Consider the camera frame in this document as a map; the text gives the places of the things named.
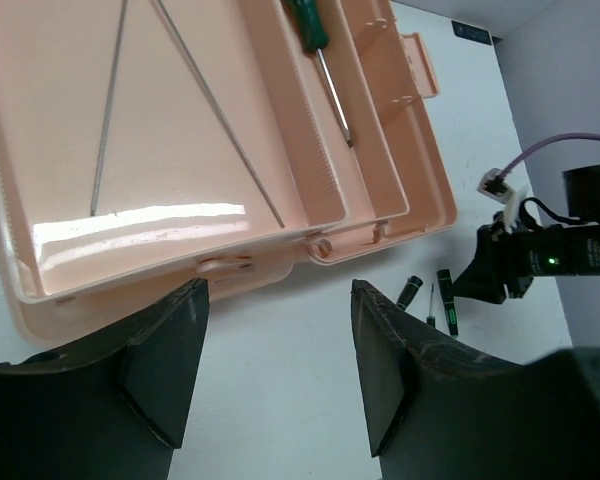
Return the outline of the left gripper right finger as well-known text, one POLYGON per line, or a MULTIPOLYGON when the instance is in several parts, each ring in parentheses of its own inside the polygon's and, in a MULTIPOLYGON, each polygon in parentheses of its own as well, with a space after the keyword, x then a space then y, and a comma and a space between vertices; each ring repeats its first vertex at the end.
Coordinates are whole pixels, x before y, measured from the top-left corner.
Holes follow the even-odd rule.
POLYGON ((600 479, 600 348, 526 365, 399 309, 364 280, 351 322, 370 451, 385 479, 600 479))

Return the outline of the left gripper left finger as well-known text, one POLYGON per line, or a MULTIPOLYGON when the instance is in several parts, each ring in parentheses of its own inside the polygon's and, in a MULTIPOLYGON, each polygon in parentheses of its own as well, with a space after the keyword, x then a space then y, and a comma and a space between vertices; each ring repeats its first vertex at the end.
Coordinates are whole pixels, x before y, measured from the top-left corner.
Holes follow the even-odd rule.
POLYGON ((204 280, 22 363, 0 363, 0 479, 164 479, 209 318, 204 280))

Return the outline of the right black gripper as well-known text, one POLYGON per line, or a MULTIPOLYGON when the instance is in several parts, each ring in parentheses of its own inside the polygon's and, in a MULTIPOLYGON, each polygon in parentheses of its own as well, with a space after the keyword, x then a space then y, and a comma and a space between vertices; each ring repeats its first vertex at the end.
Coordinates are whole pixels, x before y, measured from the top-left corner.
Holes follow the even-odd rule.
POLYGON ((474 258, 453 281, 454 297, 502 304, 536 277, 600 276, 600 165, 563 173, 569 215, 535 197, 519 203, 518 227, 501 242, 493 225, 477 231, 474 258))

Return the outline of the yellow black T-handle hex key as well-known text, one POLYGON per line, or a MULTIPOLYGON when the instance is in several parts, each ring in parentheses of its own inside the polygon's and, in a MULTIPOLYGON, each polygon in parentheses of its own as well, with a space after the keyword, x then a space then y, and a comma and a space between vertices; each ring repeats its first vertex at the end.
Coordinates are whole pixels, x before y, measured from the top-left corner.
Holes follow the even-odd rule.
POLYGON ((96 159, 96 167, 95 167, 95 173, 94 173, 93 188, 92 188, 91 201, 90 201, 90 207, 89 207, 89 214, 91 217, 94 217, 96 215, 97 208, 98 208, 99 195, 100 195, 100 190, 101 190, 101 182, 102 182, 104 162, 105 162, 105 157, 106 157, 107 142, 108 142, 108 136, 109 136, 109 130, 110 130, 110 124, 111 124, 111 116, 112 116, 112 111, 113 111, 113 102, 114 102, 114 96, 115 96, 115 88, 116 88, 116 81, 117 81, 117 74, 118 74, 118 68, 119 68, 119 61, 120 61, 120 55, 121 55, 121 48, 122 48, 122 41, 123 41, 123 36, 124 36, 128 4, 129 4, 128 0, 121 1, 120 15, 119 15, 119 20, 118 20, 116 39, 115 39, 115 44, 114 44, 114 51, 113 51, 109 81, 108 81, 108 86, 107 86, 107 94, 106 94, 106 100, 105 100, 105 106, 104 106, 104 115, 103 115, 103 120, 102 120, 101 134, 100 134, 99 147, 98 147, 97 159, 96 159))

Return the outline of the pink plastic toolbox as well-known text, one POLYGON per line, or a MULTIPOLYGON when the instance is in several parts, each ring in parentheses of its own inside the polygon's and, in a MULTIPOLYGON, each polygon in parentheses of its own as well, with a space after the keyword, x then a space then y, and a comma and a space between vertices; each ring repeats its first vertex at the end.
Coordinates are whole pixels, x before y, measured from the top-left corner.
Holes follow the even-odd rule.
POLYGON ((343 138, 282 1, 163 1, 282 216, 280 228, 156 1, 0 1, 0 275, 32 343, 73 341, 196 277, 212 299, 450 227, 422 39, 386 1, 321 1, 343 138))

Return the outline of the green handle screwdriver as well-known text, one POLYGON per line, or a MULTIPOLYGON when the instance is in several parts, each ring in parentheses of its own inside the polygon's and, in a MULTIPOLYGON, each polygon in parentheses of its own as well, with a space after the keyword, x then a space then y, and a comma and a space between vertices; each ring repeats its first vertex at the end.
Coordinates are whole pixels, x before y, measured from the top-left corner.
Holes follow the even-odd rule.
POLYGON ((350 126, 324 55, 324 50, 328 47, 330 38, 323 25, 317 2, 314 0, 282 0, 282 4, 295 22, 295 28, 304 53, 316 58, 336 121, 346 145, 352 148, 353 138, 350 126))

